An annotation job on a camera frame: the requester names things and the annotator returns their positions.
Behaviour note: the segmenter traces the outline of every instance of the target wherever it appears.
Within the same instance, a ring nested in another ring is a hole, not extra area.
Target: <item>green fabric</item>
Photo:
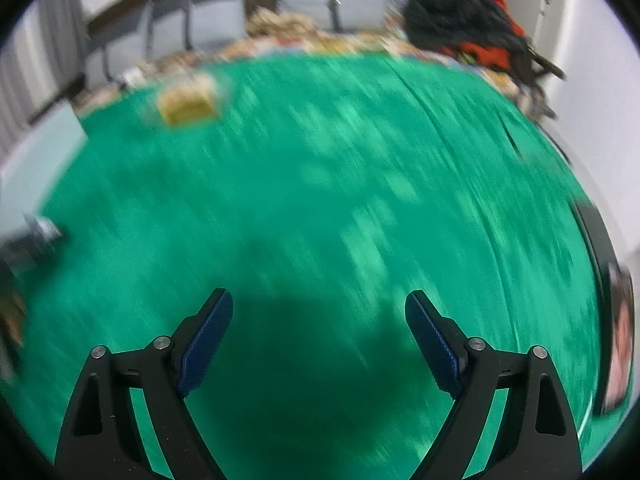
[[[404,321],[416,288],[494,348],[544,345],[592,458],[620,413],[590,417],[598,319],[568,205],[584,193],[539,131],[477,76],[439,65],[215,70],[235,85],[218,122],[151,124],[144,91],[87,117],[89,141],[44,209],[69,238],[24,276],[9,395],[47,455],[94,345],[140,348],[224,286],[234,319],[188,407],[230,480],[409,478],[452,405]]]

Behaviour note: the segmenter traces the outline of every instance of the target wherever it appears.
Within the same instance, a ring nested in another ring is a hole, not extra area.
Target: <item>blue textured pad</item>
[[[431,319],[428,309],[429,306],[423,305],[415,294],[409,294],[404,304],[406,322],[439,389],[448,392],[453,399],[457,399],[462,393],[460,363],[453,348]]]
[[[180,378],[176,390],[186,397],[204,379],[213,356],[231,323],[234,302],[225,291],[211,309],[180,359]]]

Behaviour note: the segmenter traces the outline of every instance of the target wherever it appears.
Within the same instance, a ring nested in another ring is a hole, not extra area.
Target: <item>red object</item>
[[[504,12],[507,13],[507,16],[509,16],[507,2],[504,0],[491,1],[495,2],[502,10],[504,10]],[[509,20],[511,21],[511,30],[516,36],[523,38],[527,35],[524,29],[511,19],[511,16],[509,16]],[[505,48],[498,48],[496,46],[480,46],[469,41],[463,41],[460,43],[458,50],[466,54],[471,54],[476,59],[476,63],[478,63],[478,65],[495,66],[503,70],[509,70],[511,68],[511,54]],[[442,52],[447,56],[453,55],[453,51],[450,48],[445,47],[442,49]]]

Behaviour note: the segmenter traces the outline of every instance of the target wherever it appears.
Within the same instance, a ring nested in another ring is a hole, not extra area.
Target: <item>blurry yellow object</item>
[[[158,94],[158,111],[169,126],[218,116],[214,79],[199,73]]]

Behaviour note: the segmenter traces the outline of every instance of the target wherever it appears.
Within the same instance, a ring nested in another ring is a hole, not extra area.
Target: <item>gray curtain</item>
[[[35,0],[0,51],[0,159],[84,70],[80,0]]]

